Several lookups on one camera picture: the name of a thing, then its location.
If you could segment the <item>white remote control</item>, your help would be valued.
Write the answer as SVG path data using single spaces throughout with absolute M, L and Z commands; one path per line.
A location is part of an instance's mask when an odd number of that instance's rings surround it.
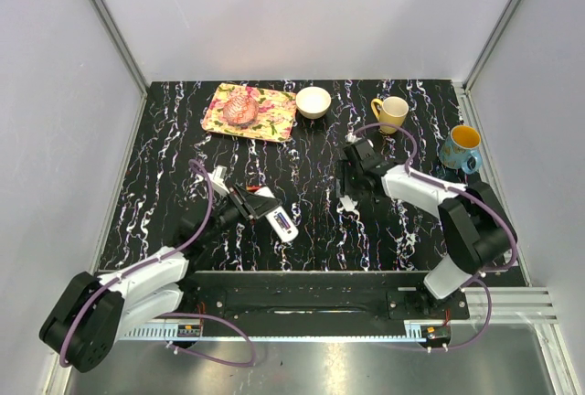
M 274 196 L 268 187 L 261 187 L 255 194 L 264 199 L 261 205 L 261 215 L 271 224 L 280 240 L 284 243 L 292 242 L 299 234 L 292 219 L 282 206 L 282 202 Z

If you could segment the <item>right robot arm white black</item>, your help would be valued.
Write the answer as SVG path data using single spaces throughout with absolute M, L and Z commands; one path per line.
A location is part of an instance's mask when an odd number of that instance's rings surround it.
M 344 148 L 337 163 L 337 195 L 352 208 L 361 198 L 391 198 L 411 204 L 440 223 L 447 254 L 429 271 L 415 304 L 419 313 L 435 318 L 455 291 L 481 272 L 494 272 L 493 262 L 510 252 L 517 259 L 517 235 L 491 186 L 485 182 L 457 184 L 427 176 L 409 162 L 385 159 L 367 139 Z

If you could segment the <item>white battery cover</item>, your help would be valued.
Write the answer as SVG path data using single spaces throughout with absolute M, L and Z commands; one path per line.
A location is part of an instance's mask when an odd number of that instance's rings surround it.
M 338 211 L 348 212 L 348 213 L 357 213 L 358 202 L 353 200 L 348 196 L 343 196 L 339 199 L 339 206 L 337 208 Z

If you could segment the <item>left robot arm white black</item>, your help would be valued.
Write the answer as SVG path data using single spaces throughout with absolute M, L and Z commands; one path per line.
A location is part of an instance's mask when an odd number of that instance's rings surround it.
M 143 323 L 174 313 L 191 316 L 197 294 L 180 286 L 187 274 L 205 269 L 218 237 L 239 224 L 267 219 L 284 242 L 298 230 L 268 187 L 217 185 L 222 199 L 197 224 L 185 219 L 179 247 L 154 255 L 118 272 L 75 275 L 39 330 L 39 339 L 79 372 L 96 368 L 122 336 Z

